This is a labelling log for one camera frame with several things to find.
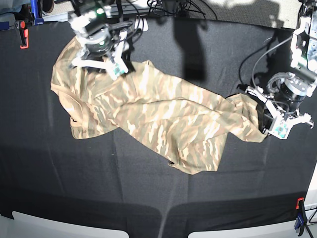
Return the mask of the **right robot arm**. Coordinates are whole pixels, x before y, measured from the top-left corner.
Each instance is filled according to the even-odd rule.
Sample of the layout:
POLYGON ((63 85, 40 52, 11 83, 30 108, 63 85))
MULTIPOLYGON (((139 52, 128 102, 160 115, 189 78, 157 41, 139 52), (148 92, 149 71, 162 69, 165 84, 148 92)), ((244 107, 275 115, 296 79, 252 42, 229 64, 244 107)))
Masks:
POLYGON ((129 49, 133 21, 125 20, 120 0, 72 0, 68 22, 80 50, 72 67, 105 70, 112 80, 128 73, 122 55, 129 49))

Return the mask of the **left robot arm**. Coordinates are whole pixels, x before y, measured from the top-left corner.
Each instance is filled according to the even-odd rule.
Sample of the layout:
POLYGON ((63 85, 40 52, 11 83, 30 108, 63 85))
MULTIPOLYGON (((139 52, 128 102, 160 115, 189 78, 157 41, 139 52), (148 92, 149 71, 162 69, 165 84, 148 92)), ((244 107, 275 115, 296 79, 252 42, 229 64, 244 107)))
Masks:
POLYGON ((264 103, 263 115, 268 120, 263 125, 263 134, 281 140, 288 138, 295 125, 314 127, 311 115, 301 114, 299 107, 317 87, 317 2, 301 3, 297 28, 278 44, 290 42, 290 71, 273 75, 265 89, 253 85, 245 90, 264 103))

